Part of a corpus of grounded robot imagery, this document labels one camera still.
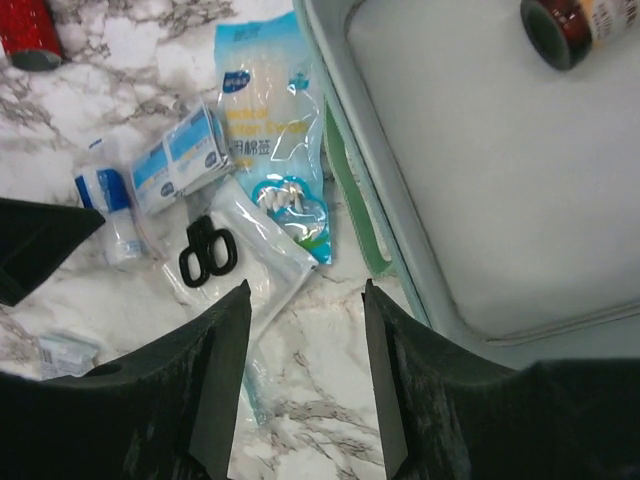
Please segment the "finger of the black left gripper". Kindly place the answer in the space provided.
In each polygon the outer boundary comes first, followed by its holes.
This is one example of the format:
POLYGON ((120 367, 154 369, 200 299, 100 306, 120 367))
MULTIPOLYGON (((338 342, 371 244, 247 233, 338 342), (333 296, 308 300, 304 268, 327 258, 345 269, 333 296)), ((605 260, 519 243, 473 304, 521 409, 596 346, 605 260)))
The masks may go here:
POLYGON ((3 198, 1 303, 24 300, 104 224, 93 209, 3 198))

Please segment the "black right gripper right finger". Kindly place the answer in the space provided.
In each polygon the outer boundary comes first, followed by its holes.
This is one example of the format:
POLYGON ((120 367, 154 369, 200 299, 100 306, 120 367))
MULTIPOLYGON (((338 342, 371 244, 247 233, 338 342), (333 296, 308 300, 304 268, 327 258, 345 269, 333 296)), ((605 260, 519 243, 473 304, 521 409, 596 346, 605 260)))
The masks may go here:
POLYGON ((540 361, 514 370, 362 296, 389 479, 635 479, 639 363, 540 361))

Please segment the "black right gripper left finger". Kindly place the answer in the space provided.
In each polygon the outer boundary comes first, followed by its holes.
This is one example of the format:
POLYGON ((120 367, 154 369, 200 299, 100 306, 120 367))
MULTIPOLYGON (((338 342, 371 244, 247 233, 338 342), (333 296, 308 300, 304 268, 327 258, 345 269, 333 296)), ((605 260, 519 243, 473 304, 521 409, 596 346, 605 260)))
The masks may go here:
POLYGON ((233 288, 198 317, 81 377, 1 377, 5 479, 223 479, 251 325, 233 288))

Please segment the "blue white bandage roll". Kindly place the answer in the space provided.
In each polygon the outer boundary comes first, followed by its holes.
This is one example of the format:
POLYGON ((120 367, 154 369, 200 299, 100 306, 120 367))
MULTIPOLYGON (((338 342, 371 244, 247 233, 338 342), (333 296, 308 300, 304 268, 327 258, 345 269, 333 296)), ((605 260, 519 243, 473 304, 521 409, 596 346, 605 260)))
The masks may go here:
POLYGON ((125 269, 164 259, 145 230, 117 138, 94 140, 75 161, 73 178, 82 206, 105 220, 97 239, 107 265, 125 269))

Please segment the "black scissors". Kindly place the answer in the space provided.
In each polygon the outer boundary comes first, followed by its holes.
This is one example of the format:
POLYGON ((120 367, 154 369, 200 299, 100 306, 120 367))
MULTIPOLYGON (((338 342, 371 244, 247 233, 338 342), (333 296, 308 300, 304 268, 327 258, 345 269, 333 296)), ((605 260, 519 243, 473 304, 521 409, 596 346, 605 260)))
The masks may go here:
POLYGON ((203 286, 210 276, 224 276, 230 273, 238 263, 238 249, 232 232, 226 228, 217 229, 209 216, 200 216, 186 229, 188 245, 178 257, 179 270, 184 284, 188 288, 203 286), (227 253, 224 265, 215 257, 215 244, 222 240, 227 253), (194 256, 199 267, 199 275, 194 277, 189 260, 194 256))

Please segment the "alcohol wipes bag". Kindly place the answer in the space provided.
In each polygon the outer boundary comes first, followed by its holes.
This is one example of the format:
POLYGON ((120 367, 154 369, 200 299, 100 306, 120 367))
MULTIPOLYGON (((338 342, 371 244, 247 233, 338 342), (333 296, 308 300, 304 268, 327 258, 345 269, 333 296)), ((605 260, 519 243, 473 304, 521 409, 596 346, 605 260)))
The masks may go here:
POLYGON ((231 172, 221 121, 199 101, 129 166, 133 194, 144 215, 154 215, 231 172))

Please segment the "brown medicine bottle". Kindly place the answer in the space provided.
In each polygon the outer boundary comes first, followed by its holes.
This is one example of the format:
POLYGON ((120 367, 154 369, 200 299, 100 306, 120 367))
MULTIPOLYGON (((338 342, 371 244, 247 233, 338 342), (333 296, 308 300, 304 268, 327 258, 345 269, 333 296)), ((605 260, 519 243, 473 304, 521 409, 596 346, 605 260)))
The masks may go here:
POLYGON ((639 25, 637 0, 527 0, 520 18, 531 44, 552 68, 568 71, 590 52, 639 25))

